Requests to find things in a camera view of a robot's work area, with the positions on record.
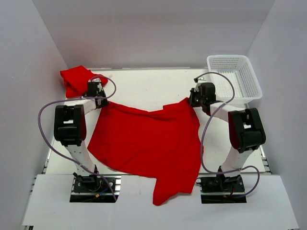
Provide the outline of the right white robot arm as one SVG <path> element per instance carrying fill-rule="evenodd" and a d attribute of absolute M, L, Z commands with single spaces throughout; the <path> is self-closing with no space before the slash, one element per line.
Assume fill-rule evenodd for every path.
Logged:
<path fill-rule="evenodd" d="M 216 100 L 215 85 L 198 83 L 190 90 L 188 103 L 200 107 L 212 119 L 219 118 L 228 123 L 231 149 L 216 175 L 217 187 L 228 191 L 234 185 L 248 157 L 266 141 L 266 134 L 257 108 L 239 108 Z"/>

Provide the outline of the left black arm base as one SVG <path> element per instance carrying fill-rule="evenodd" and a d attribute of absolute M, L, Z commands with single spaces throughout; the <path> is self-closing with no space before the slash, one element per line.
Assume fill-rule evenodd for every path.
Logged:
<path fill-rule="evenodd" d="M 120 193 L 121 176 L 106 176 L 106 181 L 95 175 L 74 173 L 70 203 L 115 203 Z"/>

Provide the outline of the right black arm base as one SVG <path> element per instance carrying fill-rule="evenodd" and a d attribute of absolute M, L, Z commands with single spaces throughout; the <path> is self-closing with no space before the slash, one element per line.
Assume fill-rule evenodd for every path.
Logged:
<path fill-rule="evenodd" d="M 198 177 L 202 204 L 246 203 L 245 187 L 240 175 L 226 178 L 223 175 Z"/>

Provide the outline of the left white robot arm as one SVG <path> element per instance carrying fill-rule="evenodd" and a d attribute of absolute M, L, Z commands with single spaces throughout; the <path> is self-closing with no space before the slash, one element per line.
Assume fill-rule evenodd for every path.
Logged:
<path fill-rule="evenodd" d="M 76 165 L 76 174 L 86 177 L 85 186 L 90 191 L 101 187 L 101 179 L 95 175 L 97 167 L 85 145 L 87 135 L 85 115 L 108 105 L 102 82 L 96 78 L 87 83 L 83 98 L 65 102 L 55 108 L 54 137 L 69 152 Z"/>

